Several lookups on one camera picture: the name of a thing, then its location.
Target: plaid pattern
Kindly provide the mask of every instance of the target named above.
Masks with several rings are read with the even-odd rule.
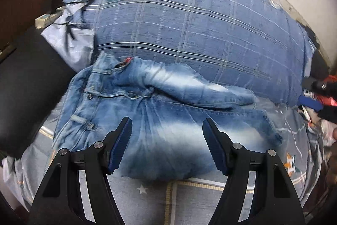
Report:
[[[289,105],[313,54],[304,29],[269,0],[94,0],[75,14],[82,19],[98,51],[186,63],[209,81]]]

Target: star print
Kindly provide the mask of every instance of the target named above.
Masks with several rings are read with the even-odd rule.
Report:
[[[143,184],[141,184],[140,187],[137,188],[137,189],[140,192],[139,194],[146,194],[146,189],[147,188],[144,188]]]

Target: pillow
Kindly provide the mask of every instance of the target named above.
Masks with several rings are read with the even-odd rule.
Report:
[[[0,150],[20,158],[75,72],[31,27],[0,64]]]
[[[94,28],[98,52],[186,63],[274,102],[296,104],[310,73],[306,31],[269,0],[94,0],[82,10],[73,21]]]

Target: faded denim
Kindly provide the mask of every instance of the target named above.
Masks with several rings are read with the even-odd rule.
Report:
[[[202,133],[208,117],[250,150],[281,144],[265,111],[240,107],[254,104],[250,90],[211,83],[185,64],[133,58],[115,68],[119,62],[101,52],[73,78],[51,159],[61,148],[83,150],[102,141],[124,116],[132,119],[133,132],[118,174],[133,178],[183,179],[216,169]]]

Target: bedsheet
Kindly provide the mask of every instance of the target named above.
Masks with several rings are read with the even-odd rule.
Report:
[[[27,209],[33,202],[48,164],[53,131],[61,108],[62,101],[52,111],[22,159],[7,157],[2,162],[4,181]],[[257,98],[255,106],[246,108],[266,110],[281,132],[284,142],[278,154],[303,206],[320,174],[323,146],[319,132],[310,132],[296,107],[290,108],[285,104],[274,104],[268,99]],[[155,224],[192,225],[198,220],[199,224],[207,224],[227,180],[218,170],[197,178],[170,182],[143,181],[115,174],[107,177],[126,224],[144,225],[154,221]],[[254,183],[254,173],[251,172],[240,220],[249,215]],[[93,220],[84,172],[80,173],[80,185],[86,217]]]

